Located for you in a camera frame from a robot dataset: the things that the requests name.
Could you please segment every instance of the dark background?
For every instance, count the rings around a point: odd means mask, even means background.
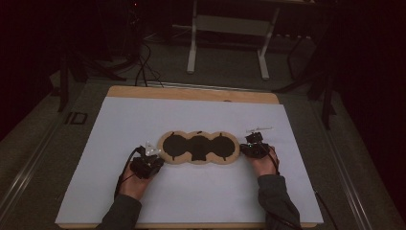
[[[0,140],[52,91],[48,78],[59,68],[61,28],[92,58],[109,59],[120,50],[120,39],[114,37],[120,32],[105,27],[108,23],[125,27],[125,14],[120,13],[124,5],[101,16],[98,4],[96,0],[2,3]],[[330,44],[346,40],[334,86],[406,219],[406,7],[404,2],[383,0],[353,5],[356,16],[346,18],[346,24],[338,26],[340,33],[329,38]],[[191,8],[192,1],[148,1],[144,19],[170,36],[168,24],[190,23]]]

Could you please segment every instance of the wooden piece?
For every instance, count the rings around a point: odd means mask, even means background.
[[[208,133],[195,131],[169,131],[158,141],[158,149],[167,163],[195,165],[213,162],[227,165],[235,162],[239,156],[237,138],[228,132]]]
[[[147,98],[175,99],[189,101],[234,102],[256,104],[278,104],[278,98],[273,93],[257,93],[246,91],[222,91],[212,89],[179,89],[153,88],[135,86],[112,86],[107,97],[118,98]]]

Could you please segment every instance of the white paper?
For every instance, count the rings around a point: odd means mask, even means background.
[[[166,132],[227,131],[246,143],[247,129],[275,146],[301,222],[323,222],[283,105],[105,98],[60,207],[56,223],[100,223],[113,202],[128,155]],[[148,186],[139,223],[258,223],[258,183],[240,156],[230,165],[165,164]]]

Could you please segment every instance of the person's right hand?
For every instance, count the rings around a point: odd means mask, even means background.
[[[278,159],[277,154],[275,153],[275,147],[269,147],[269,155],[279,165],[280,161]],[[260,176],[266,175],[266,174],[277,174],[277,169],[276,169],[275,165],[272,163],[272,160],[269,158],[269,156],[264,156],[261,159],[252,158],[252,157],[248,157],[248,156],[245,156],[245,157],[253,166],[257,177],[260,177]]]
[[[140,200],[144,192],[147,189],[149,182],[153,179],[152,176],[149,179],[140,179],[135,175],[135,173],[129,168],[129,164],[125,169],[123,176],[123,182],[120,186],[119,194],[131,196],[135,199]]]

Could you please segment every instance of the gray sleeve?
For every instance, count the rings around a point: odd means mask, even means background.
[[[141,203],[128,195],[117,195],[110,210],[96,229],[129,230],[134,229],[140,215]]]
[[[284,219],[295,226],[300,227],[300,214],[296,206],[290,200],[286,190],[283,176],[262,175],[258,178],[259,183],[259,204],[267,213],[266,229],[295,229],[278,220]]]

